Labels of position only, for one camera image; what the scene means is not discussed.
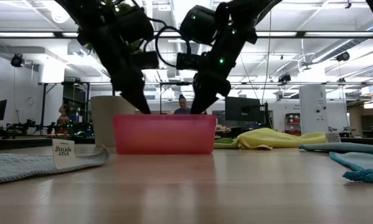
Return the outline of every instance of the black monitor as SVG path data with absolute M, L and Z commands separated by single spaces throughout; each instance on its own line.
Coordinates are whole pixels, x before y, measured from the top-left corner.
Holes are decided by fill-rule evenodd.
M 0 121 L 2 121 L 5 117 L 6 102 L 7 100 L 0 101 Z
M 226 97 L 225 119 L 227 121 L 252 121 L 264 123 L 261 103 L 258 99 Z

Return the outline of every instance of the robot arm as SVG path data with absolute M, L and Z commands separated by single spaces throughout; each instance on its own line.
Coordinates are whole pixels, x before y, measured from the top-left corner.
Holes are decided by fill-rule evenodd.
M 107 7 L 103 0 L 56 1 L 79 25 L 78 41 L 82 45 L 92 44 L 110 74 L 113 89 L 121 91 L 122 97 L 141 112 L 150 113 L 143 94 L 141 69 L 158 68 L 158 55 L 157 52 L 133 55 L 128 43 L 153 40 L 152 19 L 134 0 L 136 7 L 121 15 L 116 15 L 115 10 Z M 177 55 L 178 70 L 197 71 L 193 81 L 195 97 L 192 114 L 201 114 L 217 101 L 216 94 L 229 94 L 231 86 L 227 77 L 236 65 L 244 44 L 256 43 L 255 26 L 279 2 L 281 0 L 233 0 L 220 3 L 216 11 L 195 6 L 187 13 L 179 29 L 181 38 L 186 42 L 193 40 L 212 45 L 211 51 L 202 55 L 190 52 Z M 367 0 L 367 3 L 373 10 L 373 0 Z

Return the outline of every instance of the blue towel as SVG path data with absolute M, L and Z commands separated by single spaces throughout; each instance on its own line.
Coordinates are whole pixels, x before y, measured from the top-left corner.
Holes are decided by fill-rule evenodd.
M 358 182 L 373 183 L 373 155 L 361 152 L 338 154 L 330 152 L 330 158 L 354 172 L 346 172 L 343 177 Z
M 325 143 L 325 144 L 307 144 L 300 145 L 300 149 L 306 151 L 327 151 L 327 152 L 364 152 L 373 154 L 373 146 L 367 144 L 356 144 L 349 142 Z

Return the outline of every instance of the plastic container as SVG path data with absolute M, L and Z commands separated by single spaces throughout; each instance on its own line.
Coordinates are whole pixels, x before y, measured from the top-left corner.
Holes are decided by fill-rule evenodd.
M 118 115 L 113 117 L 119 154 L 211 154 L 215 115 Z

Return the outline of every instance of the table surface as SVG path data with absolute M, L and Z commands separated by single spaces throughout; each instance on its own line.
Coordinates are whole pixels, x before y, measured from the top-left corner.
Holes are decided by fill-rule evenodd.
M 373 184 L 351 183 L 345 171 L 298 149 L 112 154 L 103 167 L 1 184 L 0 223 L 373 223 Z

